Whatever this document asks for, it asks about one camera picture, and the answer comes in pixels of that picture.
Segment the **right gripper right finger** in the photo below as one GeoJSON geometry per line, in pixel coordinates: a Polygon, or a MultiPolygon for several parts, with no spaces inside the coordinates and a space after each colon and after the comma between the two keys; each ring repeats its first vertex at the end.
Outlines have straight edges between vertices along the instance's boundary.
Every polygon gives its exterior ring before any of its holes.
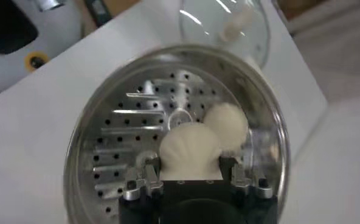
{"type": "Polygon", "coordinates": [[[228,180],[236,191],[246,196],[254,194],[260,199],[273,197],[273,187],[262,168],[245,169],[234,157],[230,156],[219,157],[219,166],[223,179],[228,180]]]}

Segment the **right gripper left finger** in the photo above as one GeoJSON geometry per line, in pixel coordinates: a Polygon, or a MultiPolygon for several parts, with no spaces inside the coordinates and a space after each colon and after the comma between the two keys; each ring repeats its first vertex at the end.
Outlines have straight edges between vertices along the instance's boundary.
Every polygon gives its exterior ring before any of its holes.
{"type": "Polygon", "coordinates": [[[140,168],[128,168],[122,198],[126,201],[135,201],[140,199],[142,194],[150,198],[159,198],[164,193],[164,182],[159,179],[160,168],[159,157],[147,158],[140,168]]]}

